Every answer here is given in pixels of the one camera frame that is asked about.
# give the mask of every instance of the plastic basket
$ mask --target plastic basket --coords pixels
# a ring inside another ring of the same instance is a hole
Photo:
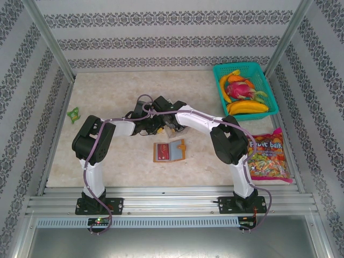
[[[225,76],[237,69],[240,70],[240,76],[244,78],[249,78],[249,80],[254,84],[255,90],[264,91],[268,95],[267,98],[263,96],[260,96],[260,97],[264,99],[265,105],[269,107],[269,111],[265,113],[259,113],[259,114],[238,114],[234,116],[236,120],[237,121],[256,120],[256,119],[262,119],[272,114],[277,114],[278,106],[277,106],[275,97],[273,93],[271,92],[269,83],[267,82],[267,79],[265,78],[263,71],[260,68],[260,65],[255,62],[243,62],[243,63],[218,64],[214,66],[213,68],[217,89],[219,91],[222,106],[224,108],[226,115],[228,115],[228,111],[226,108],[228,103],[223,98],[219,81],[222,76]]]

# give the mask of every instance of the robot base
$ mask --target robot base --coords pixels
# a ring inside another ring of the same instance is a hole
[[[265,198],[258,196],[256,189],[247,198],[234,193],[234,196],[218,197],[217,203],[220,214],[266,213],[267,211]]]
[[[106,198],[106,192],[99,197],[105,205],[111,210],[112,215],[122,215],[123,198]],[[76,215],[106,215],[108,211],[100,205],[94,198],[87,196],[82,192],[82,197],[77,200]]]

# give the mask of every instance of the patterned wallpaper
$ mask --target patterned wallpaper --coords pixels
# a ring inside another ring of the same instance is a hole
[[[51,151],[69,82],[19,0],[0,3],[0,257]]]
[[[300,0],[40,0],[76,72],[267,65]]]
[[[344,257],[344,1],[314,1],[271,86],[335,257]]]

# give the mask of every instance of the banana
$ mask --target banana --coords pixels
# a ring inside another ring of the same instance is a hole
[[[235,114],[257,114],[257,113],[265,113],[266,111],[256,110],[256,109],[236,109],[235,111],[231,111],[230,115],[233,116]]]
[[[228,114],[230,113],[231,106],[232,106],[235,102],[229,103],[229,104],[227,105],[226,108],[227,108]]]
[[[230,73],[230,75],[239,75],[240,74],[240,70],[234,70]]]
[[[231,100],[231,98],[228,97],[228,95],[225,91],[225,84],[226,84],[226,81],[227,81],[229,76],[230,76],[230,74],[227,74],[220,79],[220,88],[221,88],[221,92],[222,92],[222,96],[223,96],[224,100],[228,103],[231,103],[232,100]]]
[[[227,111],[231,115],[239,113],[264,113],[268,110],[269,107],[257,101],[236,101],[227,105]]]

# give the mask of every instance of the green toy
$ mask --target green toy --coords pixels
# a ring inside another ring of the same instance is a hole
[[[70,112],[67,112],[67,116],[70,117],[71,119],[71,123],[74,124],[75,121],[77,121],[78,119],[80,119],[80,116],[79,116],[79,108],[76,107],[74,108],[72,111]]]

